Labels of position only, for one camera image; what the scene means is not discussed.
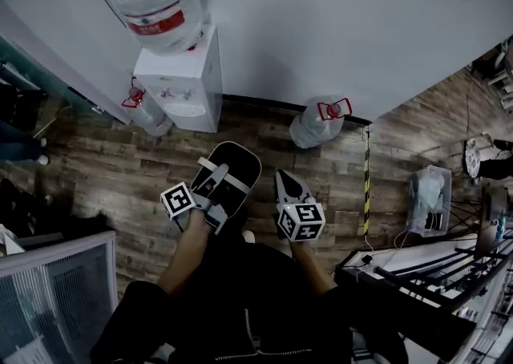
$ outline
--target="person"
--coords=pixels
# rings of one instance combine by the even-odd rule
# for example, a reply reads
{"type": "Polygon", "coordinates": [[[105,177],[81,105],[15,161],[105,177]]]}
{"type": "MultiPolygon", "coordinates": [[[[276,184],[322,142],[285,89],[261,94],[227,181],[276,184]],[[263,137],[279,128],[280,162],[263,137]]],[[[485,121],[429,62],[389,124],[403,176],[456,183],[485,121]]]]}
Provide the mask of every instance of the person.
{"type": "Polygon", "coordinates": [[[389,362],[408,362],[398,334],[375,314],[367,317],[307,243],[290,243],[292,259],[245,242],[231,220],[216,236],[204,214],[191,211],[157,283],[127,287],[91,350],[93,364],[350,363],[350,327],[389,362]]]}
{"type": "MultiPolygon", "coordinates": [[[[512,152],[513,142],[493,140],[493,144],[501,152],[512,152]]],[[[513,176],[513,154],[506,159],[483,160],[479,165],[478,177],[502,180],[513,176]]]]}
{"type": "Polygon", "coordinates": [[[46,139],[35,139],[6,122],[0,121],[0,161],[33,160],[46,165],[48,156],[43,155],[42,148],[46,139]]]}

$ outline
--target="white cable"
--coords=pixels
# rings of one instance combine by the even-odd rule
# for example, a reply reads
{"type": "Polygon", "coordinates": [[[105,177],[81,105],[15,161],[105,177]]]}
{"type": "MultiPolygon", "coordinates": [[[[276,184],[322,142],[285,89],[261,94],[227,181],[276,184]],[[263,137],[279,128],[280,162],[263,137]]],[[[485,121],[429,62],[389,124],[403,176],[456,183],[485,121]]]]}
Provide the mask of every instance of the white cable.
{"type": "Polygon", "coordinates": [[[431,211],[431,226],[428,228],[429,231],[436,229],[436,223],[433,225],[434,219],[436,218],[436,213],[434,212],[434,210],[430,210],[430,211],[431,211]]]}
{"type": "Polygon", "coordinates": [[[373,259],[374,259],[374,249],[372,248],[372,246],[371,246],[371,245],[369,244],[369,242],[367,241],[367,235],[365,235],[365,236],[364,236],[364,239],[365,239],[365,241],[366,241],[367,245],[368,245],[368,246],[370,247],[370,249],[372,250],[372,257],[373,257],[373,259]]]}
{"type": "Polygon", "coordinates": [[[50,122],[48,122],[48,123],[46,124],[46,126],[44,126],[40,131],[38,131],[38,132],[37,132],[35,135],[33,135],[32,137],[36,138],[36,137],[38,137],[39,135],[41,135],[41,133],[43,133],[43,132],[46,130],[46,128],[47,128],[48,126],[50,126],[50,125],[51,125],[55,120],[57,120],[57,118],[59,117],[59,115],[60,115],[61,113],[63,113],[66,109],[69,109],[70,107],[71,107],[71,106],[66,106],[65,108],[63,108],[63,109],[62,109],[62,110],[61,110],[61,111],[60,111],[60,112],[59,112],[59,113],[58,113],[58,114],[57,114],[57,115],[56,115],[56,116],[55,116],[55,117],[54,117],[50,122]]]}
{"type": "Polygon", "coordinates": [[[363,273],[363,270],[360,270],[358,273],[356,273],[356,284],[358,284],[358,274],[363,273]]]}
{"type": "Polygon", "coordinates": [[[410,232],[408,230],[402,230],[395,238],[394,238],[394,247],[397,249],[397,250],[400,250],[402,249],[402,246],[404,246],[405,242],[406,242],[406,238],[408,237],[408,234],[410,234],[410,232]],[[401,247],[398,247],[396,244],[395,244],[395,241],[398,239],[399,236],[401,236],[404,232],[406,232],[406,235],[404,236],[404,238],[402,239],[402,243],[401,243],[401,247]]]}

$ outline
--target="black jacket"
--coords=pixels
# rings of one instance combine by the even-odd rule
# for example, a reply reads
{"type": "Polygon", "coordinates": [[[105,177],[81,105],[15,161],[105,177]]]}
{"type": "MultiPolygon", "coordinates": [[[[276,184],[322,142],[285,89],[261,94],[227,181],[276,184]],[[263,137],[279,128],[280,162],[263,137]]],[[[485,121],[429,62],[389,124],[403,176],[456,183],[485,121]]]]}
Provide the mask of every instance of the black jacket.
{"type": "MultiPolygon", "coordinates": [[[[131,283],[91,359],[144,362],[166,342],[176,348],[170,358],[176,363],[349,363],[349,327],[355,326],[349,321],[359,308],[350,303],[342,288],[314,297],[297,263],[265,245],[209,245],[179,297],[151,283],[131,283]]],[[[367,327],[378,329],[377,339],[390,350],[380,353],[407,362],[397,333],[380,331],[374,319],[367,327]]]]}

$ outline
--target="white wall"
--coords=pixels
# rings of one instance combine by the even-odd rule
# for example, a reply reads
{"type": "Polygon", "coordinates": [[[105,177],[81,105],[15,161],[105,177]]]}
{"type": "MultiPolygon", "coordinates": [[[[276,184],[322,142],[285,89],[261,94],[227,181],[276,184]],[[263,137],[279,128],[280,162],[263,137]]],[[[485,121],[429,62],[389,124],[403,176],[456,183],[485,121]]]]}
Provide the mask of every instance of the white wall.
{"type": "MultiPolygon", "coordinates": [[[[1,3],[33,35],[29,38],[26,34],[23,38],[23,34],[4,28],[2,34],[7,39],[14,40],[33,57],[40,50],[35,41],[40,41],[43,54],[52,53],[61,64],[59,68],[56,65],[49,68],[45,66],[45,58],[38,62],[111,114],[128,121],[120,104],[130,89],[131,71],[140,46],[104,0],[1,0],[1,3]],[[82,81],[89,82],[88,86],[71,83],[63,77],[77,73],[82,81]]],[[[7,26],[7,19],[2,12],[0,26],[7,26]]]]}
{"type": "MultiPolygon", "coordinates": [[[[139,46],[102,0],[4,1],[119,104],[139,46]]],[[[225,93],[304,104],[340,92],[371,120],[513,34],[511,0],[206,2],[225,93]]]]}
{"type": "Polygon", "coordinates": [[[224,92],[376,119],[513,34],[511,0],[208,0],[224,92]]]}

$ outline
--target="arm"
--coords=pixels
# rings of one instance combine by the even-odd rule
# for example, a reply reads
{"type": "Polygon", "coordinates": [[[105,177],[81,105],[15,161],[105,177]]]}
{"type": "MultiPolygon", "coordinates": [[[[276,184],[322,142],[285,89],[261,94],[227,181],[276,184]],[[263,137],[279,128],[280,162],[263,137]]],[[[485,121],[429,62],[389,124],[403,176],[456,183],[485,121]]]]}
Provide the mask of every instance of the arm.
{"type": "Polygon", "coordinates": [[[291,242],[290,248],[294,258],[303,268],[306,278],[317,296],[322,296],[337,287],[335,281],[324,270],[312,248],[306,242],[291,242]]]}
{"type": "Polygon", "coordinates": [[[211,231],[212,227],[205,221],[203,212],[193,209],[175,255],[157,281],[157,285],[167,294],[179,292],[185,281],[200,266],[211,231]]]}
{"type": "Polygon", "coordinates": [[[110,364],[121,358],[127,362],[144,362],[168,341],[177,314],[169,295],[176,294],[200,265],[211,230],[203,213],[192,210],[175,256],[157,285],[136,281],[127,287],[123,300],[91,351],[93,364],[110,364]]]}

